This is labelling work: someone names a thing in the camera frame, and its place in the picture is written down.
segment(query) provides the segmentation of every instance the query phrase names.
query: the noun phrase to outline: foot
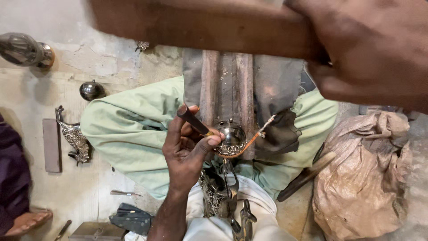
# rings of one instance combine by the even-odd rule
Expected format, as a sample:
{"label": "foot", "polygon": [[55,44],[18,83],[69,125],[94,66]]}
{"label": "foot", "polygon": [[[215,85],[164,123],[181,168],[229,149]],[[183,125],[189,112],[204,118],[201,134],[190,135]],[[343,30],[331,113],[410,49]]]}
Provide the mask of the foot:
{"label": "foot", "polygon": [[20,236],[24,235],[30,230],[45,224],[48,220],[52,219],[51,211],[41,211],[38,213],[24,213],[23,215],[15,218],[13,227],[9,229],[6,236]]}

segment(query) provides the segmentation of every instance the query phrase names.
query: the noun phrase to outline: purple cloth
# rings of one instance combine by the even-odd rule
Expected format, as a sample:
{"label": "purple cloth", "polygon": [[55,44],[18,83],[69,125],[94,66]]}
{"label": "purple cloth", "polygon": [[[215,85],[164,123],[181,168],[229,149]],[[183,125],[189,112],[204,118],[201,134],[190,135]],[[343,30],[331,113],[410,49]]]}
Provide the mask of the purple cloth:
{"label": "purple cloth", "polygon": [[13,227],[16,217],[29,211],[30,182],[21,137],[0,114],[0,236]]}

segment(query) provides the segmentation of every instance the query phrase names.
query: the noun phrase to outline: burlap sack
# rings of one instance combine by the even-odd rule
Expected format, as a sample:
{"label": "burlap sack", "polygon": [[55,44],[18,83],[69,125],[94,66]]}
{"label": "burlap sack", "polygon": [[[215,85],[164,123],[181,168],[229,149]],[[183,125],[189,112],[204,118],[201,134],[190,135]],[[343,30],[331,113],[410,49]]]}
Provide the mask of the burlap sack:
{"label": "burlap sack", "polygon": [[327,239],[379,237],[402,225],[408,130],[404,115],[384,111],[348,118],[327,137],[323,152],[337,156],[315,178],[312,201]]}

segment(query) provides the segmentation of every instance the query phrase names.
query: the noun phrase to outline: metal box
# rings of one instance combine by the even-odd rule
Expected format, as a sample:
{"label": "metal box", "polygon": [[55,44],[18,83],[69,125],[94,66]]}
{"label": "metal box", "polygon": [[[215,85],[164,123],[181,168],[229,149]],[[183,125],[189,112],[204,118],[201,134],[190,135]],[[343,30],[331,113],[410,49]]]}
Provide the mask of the metal box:
{"label": "metal box", "polygon": [[112,241],[123,240],[126,233],[111,223],[83,222],[68,238],[69,241]]}

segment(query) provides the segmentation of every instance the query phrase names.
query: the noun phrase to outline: silver deer statue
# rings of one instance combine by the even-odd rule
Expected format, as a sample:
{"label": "silver deer statue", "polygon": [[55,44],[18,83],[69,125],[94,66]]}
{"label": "silver deer statue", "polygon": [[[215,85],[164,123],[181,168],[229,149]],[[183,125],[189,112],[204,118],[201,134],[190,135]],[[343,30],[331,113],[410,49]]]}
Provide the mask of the silver deer statue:
{"label": "silver deer statue", "polygon": [[250,202],[244,200],[244,208],[241,210],[241,224],[232,219],[230,225],[233,231],[233,241],[251,241],[253,239],[253,223],[257,222],[257,218],[251,213]]}
{"label": "silver deer statue", "polygon": [[68,124],[62,118],[62,111],[64,108],[60,105],[55,108],[56,121],[62,127],[62,134],[67,142],[73,146],[76,151],[70,151],[68,155],[73,157],[79,163],[86,163],[89,160],[89,143],[88,139],[82,134],[80,130],[80,122],[75,124]]}

